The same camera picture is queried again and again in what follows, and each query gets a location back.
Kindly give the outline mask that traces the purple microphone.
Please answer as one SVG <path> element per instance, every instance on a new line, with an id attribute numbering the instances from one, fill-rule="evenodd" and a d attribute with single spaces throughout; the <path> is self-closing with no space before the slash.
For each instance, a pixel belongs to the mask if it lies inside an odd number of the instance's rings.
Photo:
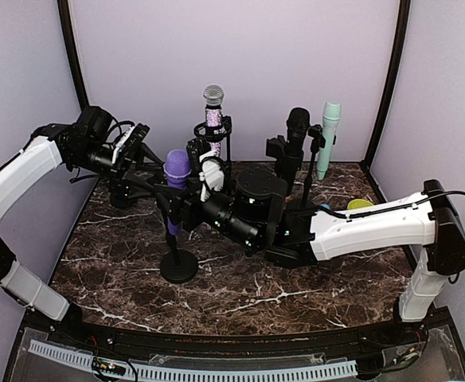
<path id="1" fill-rule="evenodd" d="M 166 176 L 166 184 L 175 189 L 185 189 L 187 178 L 191 173 L 190 158 L 186 150 L 174 149 L 170 151 L 163 166 Z M 170 201 L 170 209 L 167 215 L 167 227 L 172 236 L 176 236 L 181 229 L 181 224 L 173 222 L 173 205 Z"/>

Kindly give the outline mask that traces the black round-base stand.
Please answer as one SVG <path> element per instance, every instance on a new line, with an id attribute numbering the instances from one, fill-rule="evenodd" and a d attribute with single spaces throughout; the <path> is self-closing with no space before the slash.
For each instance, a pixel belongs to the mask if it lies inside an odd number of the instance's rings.
<path id="1" fill-rule="evenodd" d="M 307 133 L 310 137 L 312 137 L 311 160 L 307 171 L 307 176 L 305 177 L 303 183 L 303 195 L 300 198 L 290 199 L 287 203 L 287 208 L 291 210 L 315 207 L 315 204 L 309 200 L 309 193 L 311 191 L 316 156 L 320 149 L 325 147 L 326 140 L 322 136 L 323 128 L 319 124 L 311 126 Z"/>
<path id="2" fill-rule="evenodd" d="M 161 259 L 161 275 L 169 283 L 187 283 L 197 274 L 198 264 L 196 256 L 187 250 L 179 249 L 177 243 L 177 234 L 182 222 L 178 215 L 178 197 L 184 190 L 161 184 L 156 184 L 154 190 L 166 225 L 166 243 L 170 249 Z"/>
<path id="3" fill-rule="evenodd" d="M 140 179 L 134 175 L 113 177 L 109 181 L 111 206 L 117 209 L 127 209 L 135 205 L 139 199 L 140 184 Z"/>

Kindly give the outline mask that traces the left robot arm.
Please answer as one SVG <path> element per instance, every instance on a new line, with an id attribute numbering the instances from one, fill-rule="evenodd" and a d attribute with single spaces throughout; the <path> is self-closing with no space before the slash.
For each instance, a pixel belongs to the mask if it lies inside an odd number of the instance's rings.
<path id="1" fill-rule="evenodd" d="M 162 160 L 144 143 L 149 131 L 142 123 L 116 122 L 97 106 L 86 107 L 72 124 L 38 127 L 26 145 L 0 167 L 0 223 L 28 191 L 60 166 L 106 178 L 117 207 L 152 196 L 153 185 L 130 173 L 135 167 L 161 175 Z M 1 236 L 0 287 L 25 308 L 59 322 L 59 334 L 73 347 L 90 340 L 89 328 L 80 322 L 81 309 L 23 266 Z"/>

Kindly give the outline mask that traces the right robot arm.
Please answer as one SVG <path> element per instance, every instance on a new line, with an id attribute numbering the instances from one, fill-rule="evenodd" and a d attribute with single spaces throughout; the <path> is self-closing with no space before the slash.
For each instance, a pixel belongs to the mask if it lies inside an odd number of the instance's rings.
<path id="1" fill-rule="evenodd" d="M 335 212 L 299 199 L 288 201 L 288 184 L 265 170 L 242 172 L 228 195 L 227 165 L 203 138 L 185 149 L 185 172 L 195 173 L 177 199 L 175 216 L 190 231 L 206 223 L 248 254 L 263 252 L 286 268 L 328 261 L 342 255 L 397 245 L 422 248 L 416 269 L 384 329 L 391 345 L 415 331 L 453 275 L 465 270 L 465 231 L 451 194 L 437 180 L 419 193 L 380 205 Z"/>

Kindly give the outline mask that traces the black round-base stand clamp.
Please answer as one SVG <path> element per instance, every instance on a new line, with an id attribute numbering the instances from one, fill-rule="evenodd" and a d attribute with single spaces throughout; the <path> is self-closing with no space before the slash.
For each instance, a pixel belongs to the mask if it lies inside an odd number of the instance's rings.
<path id="1" fill-rule="evenodd" d="M 282 135 L 266 141 L 266 155 L 275 159 L 275 174 L 287 183 L 287 193 L 290 194 L 295 181 L 295 175 L 303 162 L 303 140 L 297 139 L 296 145 L 291 145 Z"/>

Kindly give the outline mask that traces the silver glitter microphone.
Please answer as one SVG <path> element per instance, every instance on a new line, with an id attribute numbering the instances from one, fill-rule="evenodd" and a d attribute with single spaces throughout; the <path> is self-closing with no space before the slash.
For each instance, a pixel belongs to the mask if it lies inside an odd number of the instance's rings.
<path id="1" fill-rule="evenodd" d="M 224 91 L 217 84 L 210 84 L 203 92 L 205 99 L 205 138 L 211 146 L 213 154 L 221 156 L 221 141 L 217 141 L 214 136 L 223 131 L 221 105 L 224 99 Z"/>

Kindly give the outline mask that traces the mint green microphone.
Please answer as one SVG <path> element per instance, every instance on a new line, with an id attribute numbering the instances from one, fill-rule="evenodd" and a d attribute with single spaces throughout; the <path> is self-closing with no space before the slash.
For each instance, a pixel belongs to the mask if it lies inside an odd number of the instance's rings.
<path id="1" fill-rule="evenodd" d="M 318 152 L 317 176 L 324 179 L 329 168 L 330 157 L 336 140 L 336 130 L 341 119 L 342 107 L 340 103 L 325 102 L 322 113 L 322 141 Z"/>

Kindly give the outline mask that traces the lime green bowl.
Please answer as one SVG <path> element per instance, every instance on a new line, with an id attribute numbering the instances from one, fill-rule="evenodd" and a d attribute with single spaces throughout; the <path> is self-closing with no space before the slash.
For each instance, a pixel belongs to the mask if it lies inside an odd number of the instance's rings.
<path id="1" fill-rule="evenodd" d="M 372 201 L 366 199 L 353 199 L 347 205 L 348 210 L 363 209 L 373 207 L 375 204 Z"/>

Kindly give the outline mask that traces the green circuit board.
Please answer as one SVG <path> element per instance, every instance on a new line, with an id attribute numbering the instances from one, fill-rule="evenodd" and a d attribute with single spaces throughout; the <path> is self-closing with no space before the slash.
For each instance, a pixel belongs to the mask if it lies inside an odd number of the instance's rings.
<path id="1" fill-rule="evenodd" d="M 101 376 L 124 376 L 127 371 L 122 364 L 102 357 L 92 359 L 92 370 Z"/>

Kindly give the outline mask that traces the black tripod shock-mount stand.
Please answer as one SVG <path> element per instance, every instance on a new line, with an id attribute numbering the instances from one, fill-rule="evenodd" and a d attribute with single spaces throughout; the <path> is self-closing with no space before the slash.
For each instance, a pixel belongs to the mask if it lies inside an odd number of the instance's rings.
<path id="1" fill-rule="evenodd" d="M 233 130 L 233 125 L 232 125 L 232 119 L 230 116 L 222 116 L 222 122 L 223 122 L 223 131 L 221 134 L 215 135 L 214 138 L 217 141 L 223 141 L 225 140 L 225 146 L 226 146 L 226 164 L 230 165 L 231 164 L 231 149 L 230 149 L 230 135 Z M 205 121 L 203 123 L 200 123 L 196 125 L 196 127 L 193 129 L 194 135 L 197 138 L 205 138 Z"/>

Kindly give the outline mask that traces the left black frame post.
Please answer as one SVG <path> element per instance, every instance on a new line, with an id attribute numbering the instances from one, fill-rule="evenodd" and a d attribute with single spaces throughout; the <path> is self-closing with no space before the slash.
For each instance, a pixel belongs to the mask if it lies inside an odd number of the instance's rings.
<path id="1" fill-rule="evenodd" d="M 84 59 L 77 37 L 72 2 L 69 0 L 56 0 L 56 4 L 72 86 L 79 109 L 83 111 L 86 107 L 92 105 L 92 101 L 84 74 Z"/>

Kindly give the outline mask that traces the black frame post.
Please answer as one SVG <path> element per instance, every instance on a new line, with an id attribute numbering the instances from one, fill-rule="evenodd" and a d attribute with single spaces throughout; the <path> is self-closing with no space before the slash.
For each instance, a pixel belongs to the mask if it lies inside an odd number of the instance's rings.
<path id="1" fill-rule="evenodd" d="M 83 111 L 86 107 L 92 105 L 92 101 L 84 74 L 84 59 L 77 37 L 72 2 L 69 0 L 56 0 L 56 4 L 72 86 L 79 109 Z"/>
<path id="2" fill-rule="evenodd" d="M 385 123 L 389 114 L 390 105 L 393 99 L 393 93 L 395 91 L 399 68 L 401 65 L 401 58 L 404 50 L 404 42 L 406 38 L 408 20 L 411 9 L 410 0 L 400 0 L 397 13 L 397 22 L 395 27 L 395 33 L 393 38 L 393 46 L 389 59 L 389 66 L 385 78 L 385 84 L 383 92 L 381 94 L 381 100 L 379 108 L 377 110 L 377 116 L 373 125 L 373 130 L 370 135 L 369 144 L 365 153 L 365 157 L 361 161 L 361 166 L 365 172 L 370 172 L 377 149 L 381 142 L 381 136 L 385 128 Z"/>

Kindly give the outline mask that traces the right black frame post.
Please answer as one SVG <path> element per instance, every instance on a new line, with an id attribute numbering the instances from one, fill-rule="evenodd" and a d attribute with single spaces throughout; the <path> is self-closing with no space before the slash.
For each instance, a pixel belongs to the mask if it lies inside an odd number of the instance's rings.
<path id="1" fill-rule="evenodd" d="M 390 105 L 393 99 L 393 93 L 395 91 L 399 68 L 401 65 L 401 58 L 404 50 L 404 42 L 406 38 L 408 20 L 411 9 L 410 0 L 400 0 L 397 13 L 397 22 L 395 27 L 395 33 L 393 38 L 393 46 L 389 59 L 389 66 L 385 78 L 385 84 L 383 92 L 381 94 L 381 100 L 379 108 L 377 110 L 377 116 L 373 125 L 373 130 L 370 135 L 369 144 L 365 153 L 365 157 L 361 161 L 361 166 L 365 172 L 370 172 L 377 149 L 381 142 L 381 136 L 385 128 L 385 123 L 389 114 Z"/>

